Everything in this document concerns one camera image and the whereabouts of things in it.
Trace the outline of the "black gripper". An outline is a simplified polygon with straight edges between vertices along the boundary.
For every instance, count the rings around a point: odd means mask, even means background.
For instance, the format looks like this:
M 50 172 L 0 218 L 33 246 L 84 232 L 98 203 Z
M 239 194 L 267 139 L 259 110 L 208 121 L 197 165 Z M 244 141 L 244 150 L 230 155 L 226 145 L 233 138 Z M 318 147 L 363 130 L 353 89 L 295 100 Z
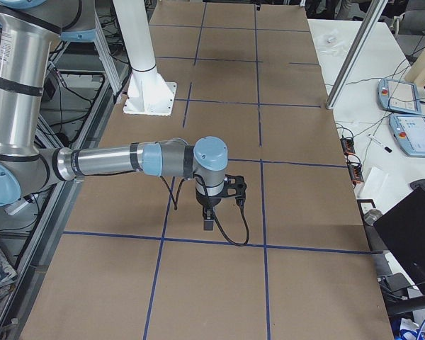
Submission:
M 220 203 L 222 199 L 228 198 L 228 185 L 230 182 L 225 179 L 220 186 L 220 191 L 214 195 L 205 185 L 205 181 L 201 175 L 195 175 L 195 196 L 198 203 L 203 207 L 203 230 L 213 231 L 215 224 L 214 207 Z

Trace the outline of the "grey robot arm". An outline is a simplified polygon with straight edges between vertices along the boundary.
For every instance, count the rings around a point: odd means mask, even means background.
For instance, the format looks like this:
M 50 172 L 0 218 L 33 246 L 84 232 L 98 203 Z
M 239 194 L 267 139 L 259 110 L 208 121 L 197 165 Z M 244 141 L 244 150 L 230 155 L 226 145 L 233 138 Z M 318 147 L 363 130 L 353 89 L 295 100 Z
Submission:
M 53 40 L 93 42 L 113 92 L 128 89 L 127 114 L 168 116 L 177 85 L 158 72 L 143 1 L 115 1 L 115 14 L 129 58 L 128 80 L 121 81 L 93 1 L 0 1 L 0 206 L 47 187 L 86 176 L 143 173 L 194 179 L 203 218 L 231 186 L 226 174 L 227 146 L 218 137 L 195 144 L 181 138 L 134 142 L 122 147 L 38 149 L 47 63 Z

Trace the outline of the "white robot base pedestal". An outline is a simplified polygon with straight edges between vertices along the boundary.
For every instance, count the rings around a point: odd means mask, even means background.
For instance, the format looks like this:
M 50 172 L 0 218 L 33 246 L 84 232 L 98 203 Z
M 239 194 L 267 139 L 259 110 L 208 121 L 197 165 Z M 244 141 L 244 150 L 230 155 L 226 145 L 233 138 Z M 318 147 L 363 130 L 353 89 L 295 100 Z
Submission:
M 124 112 L 171 115 L 177 84 L 157 70 L 145 3 L 115 0 L 113 5 L 132 69 Z

